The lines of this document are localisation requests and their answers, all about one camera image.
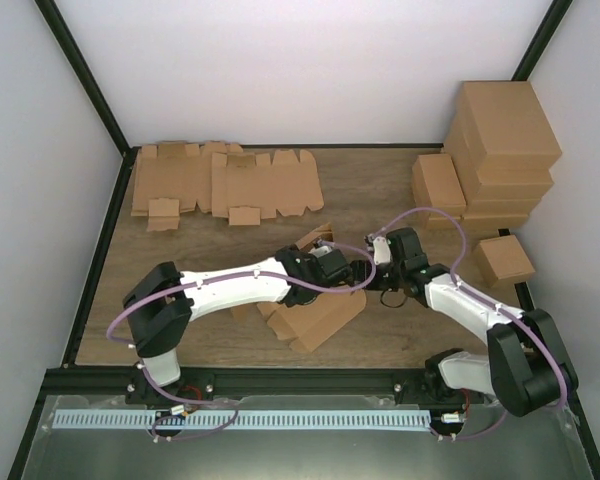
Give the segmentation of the cardboard box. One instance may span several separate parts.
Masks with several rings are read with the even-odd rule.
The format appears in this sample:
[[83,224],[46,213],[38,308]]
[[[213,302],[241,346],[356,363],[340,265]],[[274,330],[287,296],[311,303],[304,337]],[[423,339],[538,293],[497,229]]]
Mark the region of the cardboard box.
[[286,342],[297,353],[308,354],[359,315],[366,304],[366,292],[358,290],[349,294],[319,294],[304,306],[261,302],[232,307],[230,312],[236,321],[257,314],[279,341]]

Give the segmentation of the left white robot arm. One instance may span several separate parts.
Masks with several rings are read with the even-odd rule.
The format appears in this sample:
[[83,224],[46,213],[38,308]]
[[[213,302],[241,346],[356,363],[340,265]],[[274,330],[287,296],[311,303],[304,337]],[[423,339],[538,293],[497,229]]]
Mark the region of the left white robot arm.
[[352,270],[330,245],[304,252],[286,246],[255,264],[212,272],[181,272],[172,262],[156,266],[126,295],[123,307],[150,393],[161,403],[184,392],[176,348],[188,324],[219,310],[272,302],[306,305],[323,293],[352,292]]

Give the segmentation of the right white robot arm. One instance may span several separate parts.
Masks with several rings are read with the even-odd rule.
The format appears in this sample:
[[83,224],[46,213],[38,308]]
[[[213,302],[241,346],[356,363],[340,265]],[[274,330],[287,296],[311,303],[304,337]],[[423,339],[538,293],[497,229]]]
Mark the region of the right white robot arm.
[[429,360],[427,396],[438,403],[460,389],[497,399],[522,417],[540,408],[564,406],[579,379],[551,315],[503,304],[466,283],[449,267],[432,264],[410,227],[368,237],[368,260],[351,263],[353,280],[368,290],[403,291],[477,337],[484,355],[451,349]]

